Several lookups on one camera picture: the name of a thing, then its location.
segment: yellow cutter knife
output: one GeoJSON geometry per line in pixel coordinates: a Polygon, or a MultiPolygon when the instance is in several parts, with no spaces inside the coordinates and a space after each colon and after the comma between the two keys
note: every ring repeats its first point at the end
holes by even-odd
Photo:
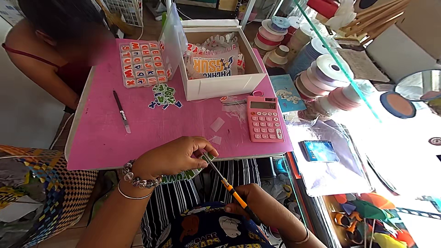
{"type": "Polygon", "coordinates": [[[221,178],[222,184],[225,186],[225,188],[230,192],[230,194],[236,199],[236,201],[241,205],[241,207],[249,214],[250,218],[256,223],[256,225],[261,225],[262,222],[260,221],[259,217],[250,209],[250,207],[247,205],[247,203],[240,198],[240,196],[237,194],[236,190],[234,190],[233,186],[231,186],[227,180],[222,176],[221,172],[216,168],[216,166],[213,164],[211,159],[209,158],[209,155],[204,152],[205,157],[207,158],[208,162],[211,164],[213,169],[217,172],[217,174],[221,178]]]}

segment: notebook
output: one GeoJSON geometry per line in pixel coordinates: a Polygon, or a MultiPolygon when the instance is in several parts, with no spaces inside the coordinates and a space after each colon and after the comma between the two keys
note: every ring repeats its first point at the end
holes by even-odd
{"type": "Polygon", "coordinates": [[[338,162],[340,159],[327,140],[305,140],[301,142],[305,158],[310,162],[338,162]]]}
{"type": "Polygon", "coordinates": [[[270,76],[282,113],[306,109],[289,74],[270,76]]]}

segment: cartoon print shirt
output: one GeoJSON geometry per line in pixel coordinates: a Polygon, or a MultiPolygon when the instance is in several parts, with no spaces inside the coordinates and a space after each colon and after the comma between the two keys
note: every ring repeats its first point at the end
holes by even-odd
{"type": "Polygon", "coordinates": [[[156,248],[273,248],[258,226],[227,213],[224,203],[204,203],[186,210],[159,237],[156,248]]]}

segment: checkered woven bag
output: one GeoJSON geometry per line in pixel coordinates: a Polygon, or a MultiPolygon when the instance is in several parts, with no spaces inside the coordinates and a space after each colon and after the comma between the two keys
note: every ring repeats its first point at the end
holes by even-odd
{"type": "Polygon", "coordinates": [[[38,222],[11,247],[29,247],[50,238],[82,216],[97,177],[97,171],[66,168],[63,152],[0,145],[0,150],[18,157],[45,186],[45,206],[38,222]]]}

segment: bracelet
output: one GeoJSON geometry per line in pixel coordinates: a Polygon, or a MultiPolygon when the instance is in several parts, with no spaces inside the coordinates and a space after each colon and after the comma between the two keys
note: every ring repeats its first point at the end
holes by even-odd
{"type": "Polygon", "coordinates": [[[139,188],[153,188],[161,184],[162,176],[153,180],[142,180],[139,177],[134,178],[133,172],[131,171],[134,162],[135,160],[130,160],[123,166],[124,181],[131,182],[133,187],[139,186],[139,188]]]}
{"type": "Polygon", "coordinates": [[[120,192],[125,198],[129,198],[129,199],[132,199],[132,200],[141,200],[141,199],[145,199],[145,198],[151,196],[152,193],[153,193],[153,191],[152,191],[152,192],[150,192],[150,194],[148,194],[148,195],[146,195],[146,196],[143,196],[143,197],[139,197],[139,198],[130,197],[130,196],[124,194],[124,193],[121,191],[121,189],[120,189],[120,183],[121,183],[121,181],[118,183],[118,191],[119,191],[119,192],[120,192]]]}
{"type": "Polygon", "coordinates": [[[306,227],[306,225],[303,222],[301,222],[301,223],[305,226],[306,238],[304,240],[300,241],[300,242],[294,242],[294,244],[303,244],[303,243],[305,243],[305,242],[307,242],[309,240],[309,230],[308,230],[308,228],[306,227]]]}

